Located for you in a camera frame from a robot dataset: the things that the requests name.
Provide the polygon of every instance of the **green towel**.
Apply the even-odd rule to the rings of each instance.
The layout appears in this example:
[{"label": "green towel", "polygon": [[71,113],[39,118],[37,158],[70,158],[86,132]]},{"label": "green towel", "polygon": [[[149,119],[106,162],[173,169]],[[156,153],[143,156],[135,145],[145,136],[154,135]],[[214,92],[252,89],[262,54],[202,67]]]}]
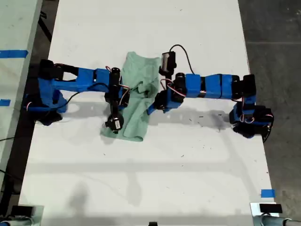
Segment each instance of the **green towel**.
[{"label": "green towel", "polygon": [[149,116],[146,113],[158,92],[158,69],[161,59],[144,58],[135,52],[128,52],[121,76],[123,84],[131,88],[128,106],[123,110],[123,128],[114,134],[109,128],[102,128],[106,137],[130,141],[143,141]]}]

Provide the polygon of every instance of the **white table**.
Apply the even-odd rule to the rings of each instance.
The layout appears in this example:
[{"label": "white table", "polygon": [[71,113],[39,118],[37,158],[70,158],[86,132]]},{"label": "white table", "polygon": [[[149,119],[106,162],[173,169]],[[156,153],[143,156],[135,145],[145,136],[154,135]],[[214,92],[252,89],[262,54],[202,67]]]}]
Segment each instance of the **white table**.
[{"label": "white table", "polygon": [[[28,50],[26,58],[0,59],[0,139],[13,137],[19,119],[41,0],[0,0],[0,50]],[[5,170],[13,140],[0,142],[0,169]],[[4,175],[0,173],[0,185]]]},{"label": "white table", "polygon": [[[237,0],[61,0],[49,59],[121,68],[128,51],[159,57],[177,43],[196,73],[249,74]],[[189,73],[175,50],[176,72]],[[36,125],[20,204],[45,206],[44,226],[251,226],[249,203],[272,202],[260,197],[271,185],[261,137],[219,115],[233,104],[185,99],[152,114],[137,143],[100,136],[103,95],[77,95],[63,121]]]}]

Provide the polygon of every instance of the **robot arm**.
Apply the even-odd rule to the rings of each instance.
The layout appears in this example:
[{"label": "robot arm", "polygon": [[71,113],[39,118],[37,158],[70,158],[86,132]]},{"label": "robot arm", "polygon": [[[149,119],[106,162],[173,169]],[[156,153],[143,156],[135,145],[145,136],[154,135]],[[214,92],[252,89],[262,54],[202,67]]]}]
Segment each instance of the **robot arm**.
[{"label": "robot arm", "polygon": [[162,54],[159,73],[166,78],[166,90],[157,94],[154,103],[147,110],[151,114],[156,109],[168,112],[178,108],[186,97],[213,98],[236,101],[229,114],[233,130],[246,138],[261,134],[265,141],[270,133],[274,116],[270,109],[255,105],[256,85],[254,75],[239,76],[230,74],[214,74],[201,77],[198,74],[177,73],[175,80],[171,77],[176,67],[175,52]]},{"label": "robot arm", "polygon": [[[77,78],[65,81],[64,72],[72,73]],[[116,133],[122,129],[124,120],[119,111],[128,105],[129,89],[122,85],[120,69],[92,70],[42,60],[38,81],[39,93],[26,96],[26,109],[34,120],[44,125],[59,121],[62,119],[60,113],[66,112],[68,102],[73,96],[85,91],[98,91],[105,93],[105,100],[111,106],[111,115],[105,125]],[[61,90],[76,93],[67,101]]]}]

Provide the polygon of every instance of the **floor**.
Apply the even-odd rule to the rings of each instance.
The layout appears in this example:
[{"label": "floor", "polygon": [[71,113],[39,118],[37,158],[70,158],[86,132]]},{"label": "floor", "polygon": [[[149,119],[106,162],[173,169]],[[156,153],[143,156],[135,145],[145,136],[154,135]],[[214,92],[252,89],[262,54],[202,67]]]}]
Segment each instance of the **floor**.
[{"label": "floor", "polygon": [[[301,1],[238,0],[244,28],[251,73],[256,75],[258,103],[271,107],[274,128],[264,144],[276,201],[282,204],[285,217],[301,220]],[[44,20],[52,32],[58,0],[44,0]],[[36,76],[37,65],[48,57],[50,43],[38,27],[29,69]],[[34,87],[28,81],[26,89]],[[17,134],[31,136],[33,124],[20,118]],[[9,172],[22,177],[30,147],[30,139],[13,144],[8,163]],[[15,191],[21,184],[15,183]]]}]

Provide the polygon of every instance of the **blue painter's tape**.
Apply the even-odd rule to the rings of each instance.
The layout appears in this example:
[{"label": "blue painter's tape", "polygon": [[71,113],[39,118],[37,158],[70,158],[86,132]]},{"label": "blue painter's tape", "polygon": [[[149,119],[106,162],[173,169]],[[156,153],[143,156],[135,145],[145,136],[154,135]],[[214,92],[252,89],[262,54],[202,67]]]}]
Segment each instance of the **blue painter's tape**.
[{"label": "blue painter's tape", "polygon": [[0,50],[0,58],[26,58],[27,50]]},{"label": "blue painter's tape", "polygon": [[261,197],[262,198],[274,198],[275,197],[275,190],[274,189],[262,189],[261,190]]},{"label": "blue painter's tape", "polygon": [[222,99],[232,99],[232,75],[222,74]]},{"label": "blue painter's tape", "polygon": [[186,97],[197,98],[201,91],[201,77],[199,74],[186,74]]},{"label": "blue painter's tape", "polygon": [[8,99],[0,99],[0,107],[9,107],[10,100]]},{"label": "blue painter's tape", "polygon": [[219,99],[221,97],[221,80],[219,74],[205,77],[206,95],[205,98]]}]

